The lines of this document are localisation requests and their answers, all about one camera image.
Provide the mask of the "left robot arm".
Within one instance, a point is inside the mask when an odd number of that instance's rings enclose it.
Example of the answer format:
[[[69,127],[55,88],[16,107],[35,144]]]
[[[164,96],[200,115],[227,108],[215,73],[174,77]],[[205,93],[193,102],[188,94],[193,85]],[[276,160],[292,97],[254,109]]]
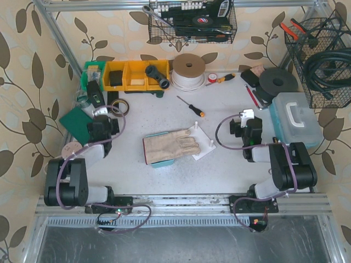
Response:
[[[112,140],[123,131],[118,120],[98,115],[87,124],[88,143],[68,157],[51,159],[48,163],[44,203],[49,207],[84,207],[107,201],[106,186],[89,186],[87,169],[104,159],[112,149]]]

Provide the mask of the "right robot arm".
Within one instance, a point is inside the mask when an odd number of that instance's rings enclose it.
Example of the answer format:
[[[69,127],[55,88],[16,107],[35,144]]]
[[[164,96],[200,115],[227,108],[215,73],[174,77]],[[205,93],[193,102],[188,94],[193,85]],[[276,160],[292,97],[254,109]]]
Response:
[[[265,181],[251,185],[244,196],[230,196],[231,213],[277,213],[276,195],[316,185],[316,170],[304,143],[292,142],[284,147],[274,139],[272,145],[259,147],[263,124],[258,117],[247,120],[245,125],[232,119],[229,127],[231,134],[242,139],[244,159],[269,163],[271,174]]]

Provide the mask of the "beige work glove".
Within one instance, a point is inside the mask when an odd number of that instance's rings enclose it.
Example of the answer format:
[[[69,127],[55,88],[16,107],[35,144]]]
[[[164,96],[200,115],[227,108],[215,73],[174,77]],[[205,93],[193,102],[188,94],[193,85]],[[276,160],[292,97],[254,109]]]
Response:
[[[187,155],[201,153],[199,144],[190,136],[189,129],[145,137],[143,139],[144,157],[146,164],[152,164]]]

